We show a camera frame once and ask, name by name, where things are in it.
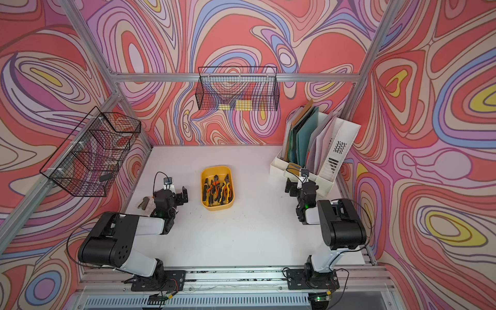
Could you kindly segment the yellow plastic storage box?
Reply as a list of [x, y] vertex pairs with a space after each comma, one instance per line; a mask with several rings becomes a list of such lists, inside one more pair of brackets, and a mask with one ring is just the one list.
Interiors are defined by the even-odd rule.
[[228, 166], [208, 167], [201, 173], [201, 202], [209, 211], [229, 209], [235, 201], [233, 176]]

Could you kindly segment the yellow black long-nose pliers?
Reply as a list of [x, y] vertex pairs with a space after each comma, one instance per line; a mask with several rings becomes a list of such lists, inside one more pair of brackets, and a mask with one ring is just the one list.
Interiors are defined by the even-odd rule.
[[205, 203], [207, 201], [207, 195], [208, 195], [208, 190], [209, 190], [209, 179], [206, 178], [203, 184], [203, 189], [202, 189], [202, 201]]

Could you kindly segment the orange black needle-nose pliers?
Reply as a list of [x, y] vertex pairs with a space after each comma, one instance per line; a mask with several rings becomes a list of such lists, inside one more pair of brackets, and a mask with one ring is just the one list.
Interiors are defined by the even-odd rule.
[[205, 200], [207, 206], [212, 206], [214, 202], [214, 192], [215, 192], [214, 180], [210, 181], [210, 184], [205, 188]]

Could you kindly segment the orange black diagonal cutters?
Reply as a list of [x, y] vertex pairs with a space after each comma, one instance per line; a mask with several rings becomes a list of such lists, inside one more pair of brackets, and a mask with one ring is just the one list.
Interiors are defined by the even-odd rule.
[[216, 175], [214, 175], [213, 180], [214, 180], [214, 186], [215, 186], [215, 188], [214, 188], [214, 189], [215, 189], [215, 192], [214, 192], [214, 202], [213, 202], [213, 205], [214, 205], [214, 203], [217, 201], [217, 196], [218, 196], [218, 186], [219, 186], [219, 184], [220, 184], [220, 182], [219, 182], [219, 177], [218, 177], [218, 175], [217, 175], [217, 174], [216, 174]]

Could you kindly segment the orange black combination pliers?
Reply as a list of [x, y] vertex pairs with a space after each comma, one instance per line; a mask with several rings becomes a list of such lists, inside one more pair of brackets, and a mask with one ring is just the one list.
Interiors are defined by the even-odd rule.
[[227, 186], [226, 182], [221, 182], [218, 186], [217, 202], [220, 205], [224, 204], [224, 192], [226, 191], [226, 186]]

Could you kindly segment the yellow black combination pliers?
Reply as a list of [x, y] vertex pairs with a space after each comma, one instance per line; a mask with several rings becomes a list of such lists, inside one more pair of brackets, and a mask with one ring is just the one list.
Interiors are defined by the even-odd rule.
[[224, 204], [228, 204], [233, 200], [233, 188], [229, 174], [226, 175], [224, 182], [227, 183], [226, 191], [224, 192]]

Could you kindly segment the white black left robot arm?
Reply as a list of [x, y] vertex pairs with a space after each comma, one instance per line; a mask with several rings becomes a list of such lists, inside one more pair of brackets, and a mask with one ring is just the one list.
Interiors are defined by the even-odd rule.
[[179, 193], [161, 189], [153, 194], [150, 216], [103, 213], [78, 250], [83, 264], [112, 267], [142, 278], [160, 274], [161, 261], [134, 249], [137, 236], [166, 235], [174, 225], [178, 207], [189, 201], [185, 187]]

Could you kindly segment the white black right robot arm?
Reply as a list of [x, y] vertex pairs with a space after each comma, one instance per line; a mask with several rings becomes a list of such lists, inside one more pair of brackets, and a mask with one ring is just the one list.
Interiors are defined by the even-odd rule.
[[318, 200], [319, 186], [311, 181], [287, 179], [285, 192], [296, 197], [296, 215], [304, 225], [319, 226], [323, 243], [307, 258], [302, 269], [285, 269], [289, 289], [338, 289], [335, 266], [346, 253], [359, 252], [367, 232], [350, 199]]

